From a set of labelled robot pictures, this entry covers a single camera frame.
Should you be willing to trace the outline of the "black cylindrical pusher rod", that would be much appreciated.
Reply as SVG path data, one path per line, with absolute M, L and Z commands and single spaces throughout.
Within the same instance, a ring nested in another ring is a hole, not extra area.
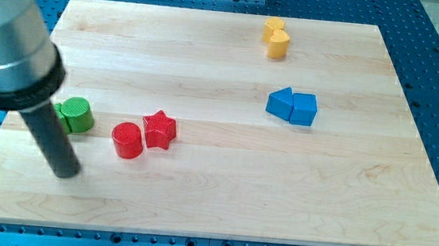
M 54 107 L 50 101 L 42 102 L 20 115 L 53 174 L 69 179 L 81 171 L 81 165 Z

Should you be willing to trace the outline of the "black rubber tool collar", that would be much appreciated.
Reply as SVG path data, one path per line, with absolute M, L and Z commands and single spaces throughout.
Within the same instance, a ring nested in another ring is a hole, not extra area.
M 66 70 L 59 49 L 55 45 L 53 48 L 55 49 L 56 61 L 46 76 L 24 89 L 0 92 L 0 110 L 26 110 L 46 102 L 57 92 L 65 80 Z

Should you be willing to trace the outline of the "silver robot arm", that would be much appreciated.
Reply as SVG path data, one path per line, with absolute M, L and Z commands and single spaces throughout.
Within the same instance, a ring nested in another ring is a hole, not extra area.
M 0 0 L 0 110 L 18 112 L 52 172 L 81 170 L 50 98 L 65 79 L 36 0 Z

